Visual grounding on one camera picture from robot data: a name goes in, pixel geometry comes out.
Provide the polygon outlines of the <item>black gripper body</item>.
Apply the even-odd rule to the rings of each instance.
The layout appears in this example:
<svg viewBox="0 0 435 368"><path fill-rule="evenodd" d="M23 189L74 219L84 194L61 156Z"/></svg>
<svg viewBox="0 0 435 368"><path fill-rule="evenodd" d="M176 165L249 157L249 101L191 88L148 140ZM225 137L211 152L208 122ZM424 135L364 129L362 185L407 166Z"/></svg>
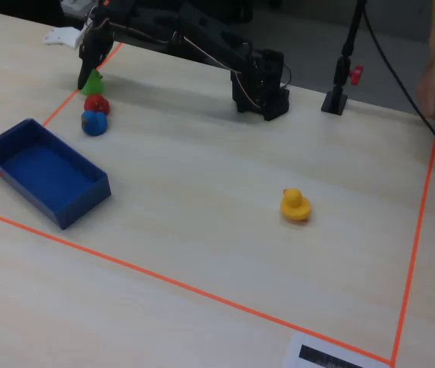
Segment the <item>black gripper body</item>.
<svg viewBox="0 0 435 368"><path fill-rule="evenodd" d="M96 55L96 39L113 36L114 32L110 25L109 13L105 8L93 6L87 15L87 28L83 32L83 40L79 47L80 54Z"/></svg>

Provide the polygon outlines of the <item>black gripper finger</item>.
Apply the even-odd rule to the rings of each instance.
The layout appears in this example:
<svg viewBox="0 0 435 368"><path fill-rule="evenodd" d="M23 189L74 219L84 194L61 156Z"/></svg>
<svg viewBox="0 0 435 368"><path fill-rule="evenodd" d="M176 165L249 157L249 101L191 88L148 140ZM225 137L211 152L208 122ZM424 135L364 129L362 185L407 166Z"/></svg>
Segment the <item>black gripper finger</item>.
<svg viewBox="0 0 435 368"><path fill-rule="evenodd" d="M94 54L80 54L82 65L80 74L77 80L77 89L82 90L88 81L88 78L93 70L98 67L98 57Z"/></svg>
<svg viewBox="0 0 435 368"><path fill-rule="evenodd" d="M96 58L97 64L102 64L113 47L113 36L100 37L96 39Z"/></svg>

